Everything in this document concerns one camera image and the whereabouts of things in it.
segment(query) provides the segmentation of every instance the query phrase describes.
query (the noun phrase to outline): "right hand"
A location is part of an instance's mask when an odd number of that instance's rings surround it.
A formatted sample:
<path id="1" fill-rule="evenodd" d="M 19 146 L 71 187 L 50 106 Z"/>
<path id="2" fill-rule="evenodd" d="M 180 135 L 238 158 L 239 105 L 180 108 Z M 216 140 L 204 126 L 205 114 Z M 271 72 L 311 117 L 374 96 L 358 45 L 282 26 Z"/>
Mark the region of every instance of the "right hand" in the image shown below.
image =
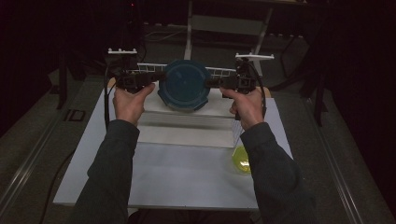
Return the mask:
<path id="1" fill-rule="evenodd" d="M 151 83 L 135 94 L 116 88 L 113 98 L 116 119 L 123 119 L 137 126 L 137 121 L 145 111 L 144 103 L 146 97 L 152 93 L 154 88 L 155 84 Z"/>
<path id="2" fill-rule="evenodd" d="M 233 105 L 230 108 L 232 114 L 239 113 L 241 126 L 246 131 L 250 127 L 264 122 L 262 116 L 262 92 L 260 88 L 248 94 L 242 94 L 231 89 L 220 87 L 221 93 L 233 98 Z"/>

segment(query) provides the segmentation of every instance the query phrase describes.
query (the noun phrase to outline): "floor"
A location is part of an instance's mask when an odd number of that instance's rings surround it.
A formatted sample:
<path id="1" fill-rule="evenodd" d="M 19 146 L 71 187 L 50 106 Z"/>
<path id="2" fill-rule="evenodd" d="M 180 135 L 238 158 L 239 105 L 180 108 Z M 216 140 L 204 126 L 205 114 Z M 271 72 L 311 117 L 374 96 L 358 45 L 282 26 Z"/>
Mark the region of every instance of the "floor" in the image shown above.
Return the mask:
<path id="1" fill-rule="evenodd" d="M 184 30 L 169 28 L 165 32 L 169 33 L 147 36 L 146 63 L 170 63 L 183 58 Z M 249 52 L 248 40 L 237 44 L 214 43 L 203 36 L 195 34 L 191 59 L 206 66 L 233 68 L 235 53 Z M 266 86 L 285 80 L 279 53 L 287 41 L 287 38 L 273 35 L 264 40 L 261 54 L 276 57 L 262 62 Z M 284 59 L 288 73 L 299 64 L 306 49 L 302 38 L 290 46 Z M 49 76 L 57 82 L 57 71 Z M 62 110 L 55 109 L 58 96 L 48 93 L 0 139 L 0 192 L 13 196 L 3 195 L 1 223 L 63 222 L 72 210 L 71 206 L 52 204 L 51 200 L 67 169 L 69 156 L 89 121 L 103 88 L 103 79 L 90 74 L 84 81 L 69 77 L 68 84 L 68 100 Z M 272 94 L 293 157 L 303 170 L 306 185 L 317 196 L 320 222 L 395 223 L 332 101 L 331 93 L 325 92 L 324 104 L 328 112 L 322 114 L 323 127 L 319 128 L 312 116 L 314 96 L 301 98 L 298 93 L 302 84 L 296 83 Z M 85 111 L 86 115 L 82 121 L 74 121 L 68 110 Z M 39 152 L 37 160 L 27 161 L 33 151 Z M 31 168 L 32 172 L 24 172 L 26 168 Z M 15 174 L 24 176 L 14 179 Z"/>

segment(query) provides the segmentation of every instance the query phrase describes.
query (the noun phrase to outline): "black cable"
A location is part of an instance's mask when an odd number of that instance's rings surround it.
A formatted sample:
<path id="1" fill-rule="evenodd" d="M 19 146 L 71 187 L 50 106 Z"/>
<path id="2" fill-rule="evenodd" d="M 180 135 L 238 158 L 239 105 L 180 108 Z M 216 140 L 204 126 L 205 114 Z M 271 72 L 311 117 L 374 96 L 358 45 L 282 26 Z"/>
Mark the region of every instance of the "black cable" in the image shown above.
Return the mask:
<path id="1" fill-rule="evenodd" d="M 251 63 L 247 63 L 247 62 L 244 62 L 244 63 L 253 69 L 254 75 L 255 75 L 257 81 L 259 82 L 260 89 L 262 90 L 262 117 L 264 118 L 265 113 L 267 111 L 267 104 L 266 104 L 266 100 L 265 100 L 265 91 L 264 91 L 264 85 L 262 84 L 262 79 L 260 78 L 259 72 L 257 72 L 256 68 Z"/>
<path id="2" fill-rule="evenodd" d="M 47 213 L 47 209 L 48 209 L 48 205 L 49 205 L 49 201 L 50 201 L 50 195 L 52 193 L 53 186 L 54 186 L 55 181 L 56 181 L 56 177 L 58 176 L 59 172 L 61 172 L 61 169 L 64 167 L 64 164 L 70 159 L 70 157 L 75 152 L 76 152 L 76 150 L 74 149 L 69 155 L 67 155 L 67 157 L 64 159 L 64 161 L 62 161 L 61 165 L 56 170 L 55 176 L 52 178 L 52 182 L 51 182 L 50 187 L 49 187 L 49 192 L 47 193 L 46 204 L 44 205 L 43 213 L 41 214 L 40 221 L 38 222 L 39 224 L 42 224 L 44 222 L 44 218 L 46 217 L 46 213 Z"/>
<path id="3" fill-rule="evenodd" d="M 107 93 L 107 72 L 108 72 L 108 66 L 106 67 L 105 71 L 105 77 L 104 77 L 104 89 L 105 89 L 105 95 L 104 95 L 104 100 L 105 100 L 105 125 L 106 125 L 106 130 L 108 127 L 108 123 L 110 122 L 110 116 L 108 115 L 108 93 Z"/>

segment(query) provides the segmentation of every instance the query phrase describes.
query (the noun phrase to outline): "white table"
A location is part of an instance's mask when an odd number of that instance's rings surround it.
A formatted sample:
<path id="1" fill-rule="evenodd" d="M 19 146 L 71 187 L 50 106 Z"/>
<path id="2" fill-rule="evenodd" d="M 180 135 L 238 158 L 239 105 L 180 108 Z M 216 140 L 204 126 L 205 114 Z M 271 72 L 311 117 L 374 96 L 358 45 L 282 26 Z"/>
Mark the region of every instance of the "white table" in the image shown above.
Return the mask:
<path id="1" fill-rule="evenodd" d="M 219 93 L 212 90 L 209 97 L 217 94 Z M 87 171 L 106 134 L 102 97 L 103 94 L 92 112 L 54 203 L 75 204 L 88 179 Z M 150 97 L 155 99 L 158 95 L 154 92 Z M 161 104 L 155 103 L 152 99 L 147 99 L 148 107 L 150 104 Z M 228 104 L 230 102 L 226 99 L 222 101 L 227 103 L 227 108 L 222 108 L 216 100 L 212 100 L 212 103 L 216 102 L 215 105 L 220 110 L 228 113 L 228 106 L 231 104 Z M 277 142 L 291 156 L 273 98 L 267 99 L 267 107 L 265 119 L 271 126 Z M 200 113 L 207 112 L 205 108 L 213 108 L 213 105 L 204 106 Z M 140 142 L 134 155 L 134 173 L 128 204 L 130 207 L 151 208 L 258 209 L 252 178 L 233 166 L 232 154 L 232 147 L 192 147 Z"/>

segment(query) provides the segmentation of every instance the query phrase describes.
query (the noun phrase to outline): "sleeve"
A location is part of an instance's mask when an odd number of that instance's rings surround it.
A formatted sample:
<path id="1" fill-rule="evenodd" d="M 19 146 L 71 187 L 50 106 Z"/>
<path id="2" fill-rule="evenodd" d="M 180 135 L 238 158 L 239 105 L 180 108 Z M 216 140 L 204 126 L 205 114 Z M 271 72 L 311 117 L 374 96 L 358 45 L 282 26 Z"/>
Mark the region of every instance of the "sleeve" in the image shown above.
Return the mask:
<path id="1" fill-rule="evenodd" d="M 67 223 L 126 223 L 134 149 L 139 130 L 112 120 L 88 170 L 88 181 Z"/>
<path id="2" fill-rule="evenodd" d="M 280 147 L 265 122 L 241 135 L 264 223 L 318 223 L 315 199 L 297 163 Z"/>

